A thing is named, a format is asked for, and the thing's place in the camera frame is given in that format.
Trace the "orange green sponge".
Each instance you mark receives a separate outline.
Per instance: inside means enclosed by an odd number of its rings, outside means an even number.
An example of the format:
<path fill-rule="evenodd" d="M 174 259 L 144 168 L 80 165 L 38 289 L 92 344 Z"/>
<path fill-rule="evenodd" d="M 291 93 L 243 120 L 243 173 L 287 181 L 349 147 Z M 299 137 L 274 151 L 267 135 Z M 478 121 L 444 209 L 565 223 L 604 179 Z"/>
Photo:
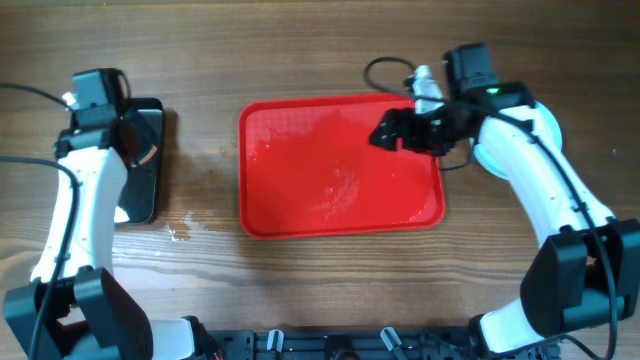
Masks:
<path fill-rule="evenodd" d="M 140 167 L 148 163 L 155 156 L 157 150 L 158 148 L 155 145 L 152 145 L 143 156 L 136 160 L 136 165 Z"/>

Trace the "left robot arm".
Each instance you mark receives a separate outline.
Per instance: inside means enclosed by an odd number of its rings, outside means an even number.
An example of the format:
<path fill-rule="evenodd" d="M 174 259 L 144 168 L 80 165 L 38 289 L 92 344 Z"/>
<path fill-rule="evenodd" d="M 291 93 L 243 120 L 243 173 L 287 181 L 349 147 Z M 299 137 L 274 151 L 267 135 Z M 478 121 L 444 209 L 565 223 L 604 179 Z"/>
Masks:
<path fill-rule="evenodd" d="M 194 317 L 152 321 L 112 273 L 122 196 L 153 212 L 165 112 L 76 112 L 54 145 L 56 204 L 28 285 L 10 290 L 6 322 L 31 359 L 200 359 L 215 345 Z"/>

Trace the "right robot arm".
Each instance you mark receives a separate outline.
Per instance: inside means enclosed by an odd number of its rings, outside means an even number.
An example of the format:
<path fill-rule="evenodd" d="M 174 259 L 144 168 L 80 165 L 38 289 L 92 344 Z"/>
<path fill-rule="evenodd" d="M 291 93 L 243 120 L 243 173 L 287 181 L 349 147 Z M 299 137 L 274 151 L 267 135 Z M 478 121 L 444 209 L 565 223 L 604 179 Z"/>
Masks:
<path fill-rule="evenodd" d="M 449 99 L 409 93 L 414 108 L 387 111 L 372 145 L 440 156 L 473 138 L 494 158 L 533 226 L 539 251 L 507 305 L 476 320 L 488 355 L 507 355 L 606 325 L 612 358 L 639 292 L 639 223 L 619 220 L 579 178 L 540 124 L 521 82 L 469 88 Z"/>

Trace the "red plastic tray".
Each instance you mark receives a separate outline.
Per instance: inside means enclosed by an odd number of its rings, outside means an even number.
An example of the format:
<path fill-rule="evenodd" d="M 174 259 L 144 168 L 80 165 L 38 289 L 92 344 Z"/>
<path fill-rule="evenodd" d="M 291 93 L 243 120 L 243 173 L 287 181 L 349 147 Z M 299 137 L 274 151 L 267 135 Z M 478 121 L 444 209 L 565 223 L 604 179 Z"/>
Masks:
<path fill-rule="evenodd" d="M 409 100 L 385 94 L 258 101 L 238 118 L 239 217 L 277 240 L 420 230 L 446 212 L 437 159 L 368 138 Z"/>

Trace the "black water basin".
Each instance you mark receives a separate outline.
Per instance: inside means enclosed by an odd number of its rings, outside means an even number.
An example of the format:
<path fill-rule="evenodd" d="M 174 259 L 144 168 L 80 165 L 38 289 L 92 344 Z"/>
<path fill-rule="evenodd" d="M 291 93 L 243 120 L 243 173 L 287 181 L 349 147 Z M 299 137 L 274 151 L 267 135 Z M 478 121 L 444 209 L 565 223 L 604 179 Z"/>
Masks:
<path fill-rule="evenodd" d="M 165 112 L 156 98 L 133 98 L 130 108 L 137 109 L 150 127 L 150 148 L 155 156 L 145 165 L 132 167 L 115 210 L 116 224 L 149 224 L 156 219 L 165 130 Z"/>

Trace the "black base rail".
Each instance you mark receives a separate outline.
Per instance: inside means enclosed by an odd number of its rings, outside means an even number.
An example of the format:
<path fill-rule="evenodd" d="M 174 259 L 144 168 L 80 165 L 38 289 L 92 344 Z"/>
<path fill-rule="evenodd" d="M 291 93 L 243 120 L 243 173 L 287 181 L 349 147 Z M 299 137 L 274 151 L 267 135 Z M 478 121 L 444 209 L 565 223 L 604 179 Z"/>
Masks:
<path fill-rule="evenodd" d="M 295 332 L 272 329 L 255 333 L 211 331 L 208 343 L 194 359 L 226 360 L 466 360 L 559 359 L 559 345 L 544 342 L 505 354 L 484 348 L 467 327 L 436 327 L 398 331 Z"/>

